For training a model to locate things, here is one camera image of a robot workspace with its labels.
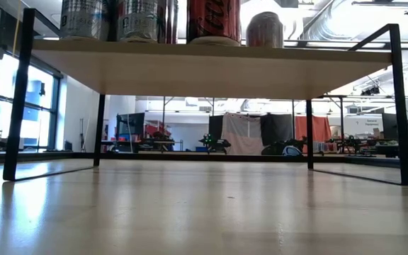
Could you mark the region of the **red cola can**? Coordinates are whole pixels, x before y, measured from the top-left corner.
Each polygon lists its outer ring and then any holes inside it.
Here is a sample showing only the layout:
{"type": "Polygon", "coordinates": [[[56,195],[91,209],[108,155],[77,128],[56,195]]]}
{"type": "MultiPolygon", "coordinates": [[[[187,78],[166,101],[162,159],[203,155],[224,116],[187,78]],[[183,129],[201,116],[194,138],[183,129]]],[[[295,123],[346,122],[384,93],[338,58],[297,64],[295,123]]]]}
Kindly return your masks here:
{"type": "Polygon", "coordinates": [[[187,0],[187,43],[240,46],[240,6],[240,0],[187,0]]]}

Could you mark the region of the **short white and pink can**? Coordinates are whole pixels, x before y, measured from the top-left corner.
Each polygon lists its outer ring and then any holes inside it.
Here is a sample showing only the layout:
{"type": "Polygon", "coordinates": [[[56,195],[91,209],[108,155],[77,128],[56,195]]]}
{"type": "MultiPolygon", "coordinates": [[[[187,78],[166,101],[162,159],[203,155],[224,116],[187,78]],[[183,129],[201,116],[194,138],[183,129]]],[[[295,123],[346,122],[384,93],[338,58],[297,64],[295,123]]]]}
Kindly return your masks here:
{"type": "Polygon", "coordinates": [[[266,11],[256,14],[246,29],[246,45],[248,47],[283,47],[283,24],[278,15],[266,11]]]}

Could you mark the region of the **wooden shelf black metal legs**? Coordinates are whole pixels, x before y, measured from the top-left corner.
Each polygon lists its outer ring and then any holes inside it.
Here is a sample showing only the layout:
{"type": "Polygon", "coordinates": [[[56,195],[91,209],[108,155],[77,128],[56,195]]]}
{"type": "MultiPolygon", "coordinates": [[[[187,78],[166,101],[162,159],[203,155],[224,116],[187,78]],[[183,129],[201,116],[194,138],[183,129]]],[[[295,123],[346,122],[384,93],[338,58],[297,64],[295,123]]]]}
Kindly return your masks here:
{"type": "Polygon", "coordinates": [[[34,25],[50,21],[34,8],[23,12],[19,65],[3,178],[16,180],[18,145],[32,57],[58,68],[99,94],[103,116],[107,95],[210,96],[304,100],[329,92],[383,67],[392,67],[399,138],[400,184],[408,186],[408,125],[400,27],[388,23],[369,35],[390,36],[388,52],[366,52],[359,42],[346,51],[38,40],[34,25]]]}

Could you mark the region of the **black monitor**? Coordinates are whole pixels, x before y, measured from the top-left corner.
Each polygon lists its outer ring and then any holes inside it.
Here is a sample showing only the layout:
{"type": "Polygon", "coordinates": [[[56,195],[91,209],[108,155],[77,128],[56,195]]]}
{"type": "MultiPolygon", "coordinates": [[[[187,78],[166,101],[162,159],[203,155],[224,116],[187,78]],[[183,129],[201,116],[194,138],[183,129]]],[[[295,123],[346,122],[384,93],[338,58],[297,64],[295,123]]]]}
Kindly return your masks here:
{"type": "Polygon", "coordinates": [[[397,117],[395,114],[382,114],[383,134],[385,139],[396,140],[398,138],[397,117]]]}
{"type": "Polygon", "coordinates": [[[115,138],[117,141],[140,142],[145,136],[145,114],[116,115],[115,138]]]}
{"type": "Polygon", "coordinates": [[[216,115],[216,116],[209,117],[208,134],[211,135],[211,137],[216,140],[222,137],[223,118],[224,118],[223,115],[216,115]]]}

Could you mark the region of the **white hanging cloth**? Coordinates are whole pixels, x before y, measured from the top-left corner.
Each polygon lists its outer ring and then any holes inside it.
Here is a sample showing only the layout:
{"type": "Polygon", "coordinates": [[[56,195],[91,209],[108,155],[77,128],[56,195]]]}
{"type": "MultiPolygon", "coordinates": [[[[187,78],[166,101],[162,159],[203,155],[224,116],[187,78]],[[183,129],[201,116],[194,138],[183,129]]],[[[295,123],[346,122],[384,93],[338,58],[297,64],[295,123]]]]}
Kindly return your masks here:
{"type": "Polygon", "coordinates": [[[222,139],[227,140],[229,155],[260,156],[264,149],[259,116],[225,113],[222,119],[222,139]]]}

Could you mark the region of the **dark grey hanging cloth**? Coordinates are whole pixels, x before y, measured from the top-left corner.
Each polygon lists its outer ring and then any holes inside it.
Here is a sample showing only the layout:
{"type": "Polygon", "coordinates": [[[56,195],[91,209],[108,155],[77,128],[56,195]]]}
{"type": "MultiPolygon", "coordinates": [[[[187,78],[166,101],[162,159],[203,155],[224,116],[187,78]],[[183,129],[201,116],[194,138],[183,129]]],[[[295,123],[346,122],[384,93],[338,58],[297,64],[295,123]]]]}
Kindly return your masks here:
{"type": "Polygon", "coordinates": [[[261,116],[261,139],[263,146],[285,142],[293,138],[292,115],[266,114],[261,116]]]}

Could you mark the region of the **blue and white helmet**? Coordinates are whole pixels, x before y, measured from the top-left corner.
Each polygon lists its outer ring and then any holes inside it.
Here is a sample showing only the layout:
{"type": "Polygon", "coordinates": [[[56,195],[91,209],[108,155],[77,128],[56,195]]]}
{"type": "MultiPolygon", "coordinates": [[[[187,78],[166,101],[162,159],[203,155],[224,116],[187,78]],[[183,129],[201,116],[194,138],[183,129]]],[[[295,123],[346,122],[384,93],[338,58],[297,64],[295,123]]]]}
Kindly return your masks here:
{"type": "Polygon", "coordinates": [[[297,147],[288,145],[284,147],[282,155],[285,157],[300,157],[302,152],[297,147]]]}

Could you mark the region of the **orange hanging cloth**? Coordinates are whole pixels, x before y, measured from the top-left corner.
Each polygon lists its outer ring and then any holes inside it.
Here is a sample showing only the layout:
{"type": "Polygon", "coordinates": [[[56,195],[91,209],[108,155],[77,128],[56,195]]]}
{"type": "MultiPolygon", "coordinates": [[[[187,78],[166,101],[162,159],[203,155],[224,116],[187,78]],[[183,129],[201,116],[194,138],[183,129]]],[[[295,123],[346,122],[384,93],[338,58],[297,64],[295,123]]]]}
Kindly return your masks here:
{"type": "MultiPolygon", "coordinates": [[[[327,117],[312,116],[313,140],[317,142],[326,142],[332,137],[332,132],[327,117]]],[[[295,139],[301,140],[307,137],[307,117],[295,117],[295,139]]]]}

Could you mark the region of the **black aluminium table frame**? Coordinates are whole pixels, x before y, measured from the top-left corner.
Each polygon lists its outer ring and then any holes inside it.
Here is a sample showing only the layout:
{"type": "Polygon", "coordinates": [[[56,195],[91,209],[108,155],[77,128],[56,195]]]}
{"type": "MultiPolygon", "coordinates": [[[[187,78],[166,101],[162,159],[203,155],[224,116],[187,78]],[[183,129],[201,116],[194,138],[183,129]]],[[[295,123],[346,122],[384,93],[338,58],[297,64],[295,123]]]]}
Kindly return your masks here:
{"type": "MultiPolygon", "coordinates": [[[[81,152],[41,152],[30,153],[20,152],[18,154],[19,162],[40,162],[55,159],[93,159],[92,153],[81,152]]],[[[163,160],[163,161],[209,161],[209,162],[292,162],[305,163],[307,157],[286,157],[286,156],[243,156],[243,155],[225,155],[225,154],[200,154],[197,152],[180,154],[112,154],[105,153],[101,155],[102,159],[116,160],[163,160]]],[[[366,166],[379,166],[387,168],[400,167],[400,161],[393,158],[378,157],[352,157],[352,156],[318,156],[314,155],[314,163],[341,163],[341,164],[360,164],[366,166]]]]}

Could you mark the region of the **silver ceiling duct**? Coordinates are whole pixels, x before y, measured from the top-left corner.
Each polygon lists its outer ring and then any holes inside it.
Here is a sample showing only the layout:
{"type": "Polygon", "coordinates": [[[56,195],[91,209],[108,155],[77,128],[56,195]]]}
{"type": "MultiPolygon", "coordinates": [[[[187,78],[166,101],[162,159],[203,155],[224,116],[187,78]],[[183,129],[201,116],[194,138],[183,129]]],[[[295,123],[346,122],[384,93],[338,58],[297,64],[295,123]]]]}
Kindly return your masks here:
{"type": "Polygon", "coordinates": [[[391,23],[399,26],[402,41],[408,42],[408,15],[404,15],[403,9],[353,6],[352,1],[365,0],[331,0],[304,27],[300,38],[302,40],[361,41],[391,23]]]}

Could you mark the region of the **white wall sign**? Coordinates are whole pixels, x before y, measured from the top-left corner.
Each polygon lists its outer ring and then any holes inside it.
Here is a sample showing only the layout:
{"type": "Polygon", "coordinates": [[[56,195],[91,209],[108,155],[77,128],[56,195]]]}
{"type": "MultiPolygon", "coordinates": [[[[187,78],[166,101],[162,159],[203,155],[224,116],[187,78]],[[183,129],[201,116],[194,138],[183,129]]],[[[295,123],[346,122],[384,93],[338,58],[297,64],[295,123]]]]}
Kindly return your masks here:
{"type": "Polygon", "coordinates": [[[344,117],[344,133],[347,135],[374,135],[374,129],[383,131],[381,115],[350,115],[344,117]]]}

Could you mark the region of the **large window black frame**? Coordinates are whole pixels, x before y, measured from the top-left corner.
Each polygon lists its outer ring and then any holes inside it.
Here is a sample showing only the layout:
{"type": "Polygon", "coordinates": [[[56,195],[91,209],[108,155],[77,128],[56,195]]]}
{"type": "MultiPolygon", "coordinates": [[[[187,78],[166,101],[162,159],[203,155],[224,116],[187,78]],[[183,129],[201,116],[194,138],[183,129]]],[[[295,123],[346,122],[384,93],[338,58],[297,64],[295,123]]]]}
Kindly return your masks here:
{"type": "MultiPolygon", "coordinates": [[[[0,59],[0,142],[9,136],[18,59],[3,55],[0,59]]],[[[54,147],[60,78],[32,65],[23,107],[19,149],[44,152],[54,147]]]]}

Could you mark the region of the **black ceiling rail fixture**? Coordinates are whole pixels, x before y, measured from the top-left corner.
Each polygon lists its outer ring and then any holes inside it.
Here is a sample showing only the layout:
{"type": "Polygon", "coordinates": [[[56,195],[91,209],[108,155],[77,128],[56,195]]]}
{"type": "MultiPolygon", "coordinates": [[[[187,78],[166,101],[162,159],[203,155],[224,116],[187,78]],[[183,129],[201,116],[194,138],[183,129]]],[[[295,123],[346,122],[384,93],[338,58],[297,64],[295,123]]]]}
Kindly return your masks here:
{"type": "Polygon", "coordinates": [[[404,15],[408,15],[408,1],[398,0],[365,0],[365,1],[352,1],[353,6],[376,6],[385,7],[389,9],[403,9],[404,15]]]}

